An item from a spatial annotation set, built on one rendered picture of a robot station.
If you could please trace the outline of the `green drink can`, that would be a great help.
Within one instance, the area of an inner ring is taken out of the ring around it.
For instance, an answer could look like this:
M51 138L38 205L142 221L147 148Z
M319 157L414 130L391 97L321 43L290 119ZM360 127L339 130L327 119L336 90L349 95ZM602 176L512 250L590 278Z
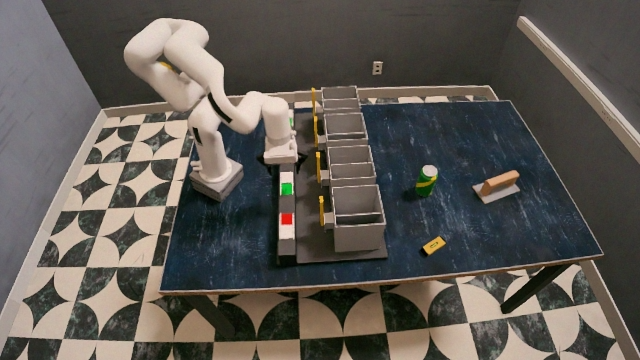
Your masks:
M432 193L436 179L438 177L437 169L431 165L422 168L415 187L416 192L421 196L429 196Z

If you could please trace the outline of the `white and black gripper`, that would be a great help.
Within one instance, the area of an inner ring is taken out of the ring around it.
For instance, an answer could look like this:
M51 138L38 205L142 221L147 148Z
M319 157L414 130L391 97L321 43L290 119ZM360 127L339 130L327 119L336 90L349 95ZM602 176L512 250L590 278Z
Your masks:
M272 164L286 164L286 163L295 163L296 164L296 172L297 174L299 174L299 171L301 171L301 164L305 161L305 159L308 157L308 152L302 151L297 149L297 144L296 144L296 140L294 135L291 137L290 141L289 141L289 150L293 150L295 151L295 161L293 162L279 162L279 163L265 163L264 162L264 152L260 153L259 155L256 156L256 159L267 168L267 171L270 173L270 176L272 176ZM269 151L269 142L267 140L267 137L265 137L265 151ZM299 158L298 155L301 155L301 157ZM269 168L269 169L268 169Z

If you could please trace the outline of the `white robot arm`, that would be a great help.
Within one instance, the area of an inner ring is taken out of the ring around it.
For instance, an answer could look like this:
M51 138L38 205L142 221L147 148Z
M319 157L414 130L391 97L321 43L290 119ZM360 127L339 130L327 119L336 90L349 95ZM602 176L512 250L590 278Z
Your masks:
M197 162L191 161L191 166L200 166L193 167L193 171L199 170L201 178L209 183L227 179L232 167L229 160L225 162L218 126L224 122L236 132L248 134L262 117L269 142L269 151L264 152L265 163L295 161L295 151L289 150L289 141L296 131L290 127L287 102L250 91L235 110L223 91L223 66L201 50L207 43L208 34L197 23L158 19L138 33L123 54L128 68L176 111L184 113L198 99L202 100L187 121L200 158ZM182 71L180 75L169 65L156 61L163 52Z

